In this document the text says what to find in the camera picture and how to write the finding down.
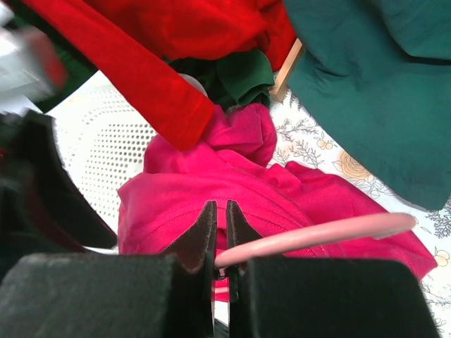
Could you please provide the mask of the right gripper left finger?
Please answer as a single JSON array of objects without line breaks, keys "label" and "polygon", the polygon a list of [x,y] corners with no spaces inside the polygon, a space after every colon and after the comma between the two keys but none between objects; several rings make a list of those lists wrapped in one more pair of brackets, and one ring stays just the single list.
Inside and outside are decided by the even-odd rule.
[{"label": "right gripper left finger", "polygon": [[212,337],[216,209],[157,255],[21,258],[1,283],[1,336]]}]

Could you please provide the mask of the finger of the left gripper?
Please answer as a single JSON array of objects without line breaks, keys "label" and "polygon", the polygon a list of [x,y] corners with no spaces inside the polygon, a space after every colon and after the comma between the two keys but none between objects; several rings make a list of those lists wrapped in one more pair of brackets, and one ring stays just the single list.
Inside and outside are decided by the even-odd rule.
[{"label": "finger of the left gripper", "polygon": [[114,231],[63,168],[53,118],[1,115],[1,275],[30,254],[111,249]]}]

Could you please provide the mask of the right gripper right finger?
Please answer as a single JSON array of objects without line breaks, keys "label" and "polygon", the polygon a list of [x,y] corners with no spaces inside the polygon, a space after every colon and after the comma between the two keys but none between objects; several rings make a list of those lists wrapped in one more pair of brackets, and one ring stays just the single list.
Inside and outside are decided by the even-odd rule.
[{"label": "right gripper right finger", "polygon": [[[226,220],[238,215],[229,201]],[[397,261],[282,253],[226,272],[231,337],[438,336],[417,279]]]}]

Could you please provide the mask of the magenta t shirt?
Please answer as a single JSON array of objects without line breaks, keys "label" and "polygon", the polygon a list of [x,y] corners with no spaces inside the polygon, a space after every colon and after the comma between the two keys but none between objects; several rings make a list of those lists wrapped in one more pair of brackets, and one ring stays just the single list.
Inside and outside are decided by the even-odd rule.
[{"label": "magenta t shirt", "polygon": [[226,207],[235,201],[263,237],[380,213],[382,206],[348,181],[290,161],[271,164],[277,134],[269,110],[251,104],[215,110],[195,147],[179,151],[155,136],[143,171],[118,191],[118,250],[157,254],[188,230],[208,201],[217,205],[216,249],[224,251]]}]

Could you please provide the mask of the pink wire hanger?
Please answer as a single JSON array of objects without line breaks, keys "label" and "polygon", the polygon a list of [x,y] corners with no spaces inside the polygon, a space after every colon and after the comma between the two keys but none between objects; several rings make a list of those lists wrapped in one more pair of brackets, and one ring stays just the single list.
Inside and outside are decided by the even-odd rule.
[{"label": "pink wire hanger", "polygon": [[414,228],[408,213],[377,213],[298,228],[261,237],[243,215],[227,221],[228,249],[217,255],[214,267],[220,276],[251,258],[273,256],[324,244],[373,237],[376,240],[399,235]]}]

